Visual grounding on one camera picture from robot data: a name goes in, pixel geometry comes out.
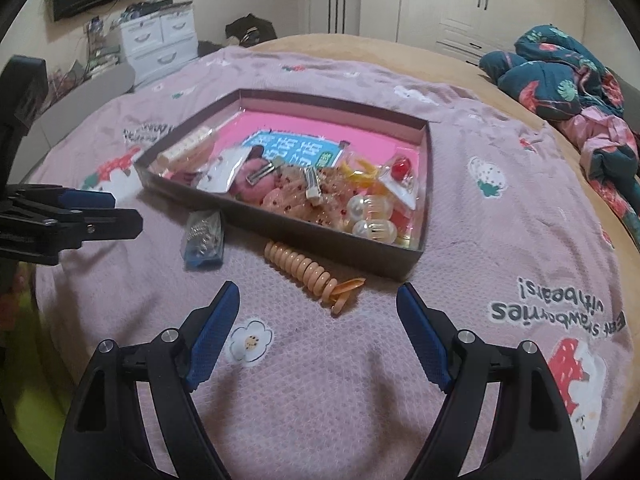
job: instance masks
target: yellow-green cloth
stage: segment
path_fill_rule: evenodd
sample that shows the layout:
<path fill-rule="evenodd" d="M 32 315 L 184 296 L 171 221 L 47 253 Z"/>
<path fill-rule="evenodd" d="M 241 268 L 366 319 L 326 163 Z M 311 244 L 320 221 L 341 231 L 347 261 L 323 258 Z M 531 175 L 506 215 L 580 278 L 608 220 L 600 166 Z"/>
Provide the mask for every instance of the yellow-green cloth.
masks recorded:
<path fill-rule="evenodd" d="M 20 297 L 15 329 L 6 336 L 0 400 L 14 432 L 51 478 L 73 396 L 73 382 L 40 322 L 31 291 Z"/>

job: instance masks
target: red ball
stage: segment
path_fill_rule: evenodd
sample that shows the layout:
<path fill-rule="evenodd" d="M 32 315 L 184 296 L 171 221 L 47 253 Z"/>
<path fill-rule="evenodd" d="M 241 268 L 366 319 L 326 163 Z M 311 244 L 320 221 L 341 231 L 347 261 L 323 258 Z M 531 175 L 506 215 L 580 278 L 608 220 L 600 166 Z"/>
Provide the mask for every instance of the red ball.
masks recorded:
<path fill-rule="evenodd" d="M 391 166 L 391 178 L 396 182 L 402 182 L 411 173 L 411 161 L 405 156 L 396 158 Z"/>

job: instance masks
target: silver jewelry in packet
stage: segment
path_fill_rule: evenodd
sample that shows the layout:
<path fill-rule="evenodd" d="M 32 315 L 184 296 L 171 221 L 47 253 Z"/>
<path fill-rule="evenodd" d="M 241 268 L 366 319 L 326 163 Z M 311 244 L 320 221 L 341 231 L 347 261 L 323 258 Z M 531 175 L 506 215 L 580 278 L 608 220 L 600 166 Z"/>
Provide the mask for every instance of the silver jewelry in packet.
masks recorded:
<path fill-rule="evenodd" d="M 187 269 L 215 269 L 222 265 L 225 232 L 220 211 L 189 215 L 182 239 L 182 259 Z"/>

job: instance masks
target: tan bed sheet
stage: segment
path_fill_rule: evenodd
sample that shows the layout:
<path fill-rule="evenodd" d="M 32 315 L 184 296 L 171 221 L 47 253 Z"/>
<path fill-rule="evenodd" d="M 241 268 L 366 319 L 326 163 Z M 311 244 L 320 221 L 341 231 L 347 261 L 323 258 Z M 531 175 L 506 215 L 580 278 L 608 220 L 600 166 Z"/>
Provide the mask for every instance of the tan bed sheet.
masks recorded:
<path fill-rule="evenodd" d="M 479 68 L 428 50 L 388 41 L 370 40 L 342 34 L 308 34 L 289 36 L 254 47 L 261 52 L 297 52 L 339 60 L 357 60 L 413 76 L 424 81 L 448 83 L 475 92 L 488 105 L 509 114 L 531 128 L 539 130 L 542 119 L 503 94 Z M 624 309 L 629 330 L 640 346 L 640 253 L 618 218 L 587 184 L 580 169 L 578 151 L 556 131 L 556 139 L 565 160 L 580 181 L 585 194 L 609 234 L 620 263 Z M 625 425 L 640 400 L 640 352 L 635 352 L 630 383 L 625 397 Z"/>

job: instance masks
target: coil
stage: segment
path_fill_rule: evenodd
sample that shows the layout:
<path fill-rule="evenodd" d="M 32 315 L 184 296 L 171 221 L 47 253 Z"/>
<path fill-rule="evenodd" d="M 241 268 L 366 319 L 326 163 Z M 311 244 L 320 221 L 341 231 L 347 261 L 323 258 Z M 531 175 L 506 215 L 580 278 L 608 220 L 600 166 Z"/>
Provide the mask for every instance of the coil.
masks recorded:
<path fill-rule="evenodd" d="M 318 262 L 307 258 L 291 247 L 269 241 L 264 247 L 264 257 L 287 274 L 294 277 L 323 303 L 333 303 L 331 313 L 337 316 L 349 299 L 352 290 L 364 284 L 363 278 L 338 283 Z"/>

